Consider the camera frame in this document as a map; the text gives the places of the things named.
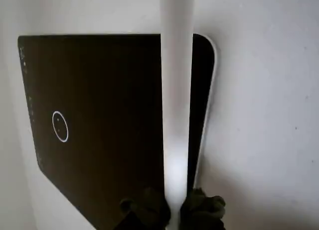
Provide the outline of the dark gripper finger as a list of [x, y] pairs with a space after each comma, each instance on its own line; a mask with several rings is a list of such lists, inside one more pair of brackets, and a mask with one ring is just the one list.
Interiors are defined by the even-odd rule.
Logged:
[[144, 189], [138, 200], [122, 199], [120, 210], [120, 230], [164, 230], [171, 218], [164, 191], [153, 188]]
[[201, 188], [193, 189], [180, 208], [181, 230], [223, 230], [225, 200], [207, 196]]

